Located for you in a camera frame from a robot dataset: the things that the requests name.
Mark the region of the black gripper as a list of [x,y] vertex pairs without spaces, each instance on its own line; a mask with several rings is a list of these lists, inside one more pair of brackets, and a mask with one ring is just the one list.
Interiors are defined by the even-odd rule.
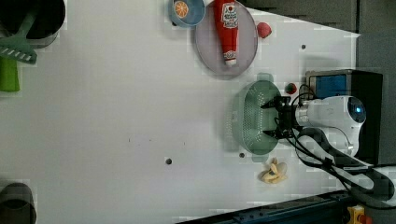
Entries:
[[276,96],[273,100],[262,105],[262,109],[275,108],[278,116],[276,118],[276,129],[262,131],[273,138],[284,139],[291,138],[292,129],[295,127],[295,106],[290,103],[289,96]]

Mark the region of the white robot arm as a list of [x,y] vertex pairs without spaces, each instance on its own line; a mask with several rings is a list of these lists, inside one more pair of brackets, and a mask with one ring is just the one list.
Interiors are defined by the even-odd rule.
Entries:
[[265,133],[287,140],[304,165],[335,177],[367,207],[395,208],[395,165],[374,165],[356,157],[366,121],[358,98],[341,95],[297,104],[287,96],[276,96],[261,108],[276,111],[276,127]]

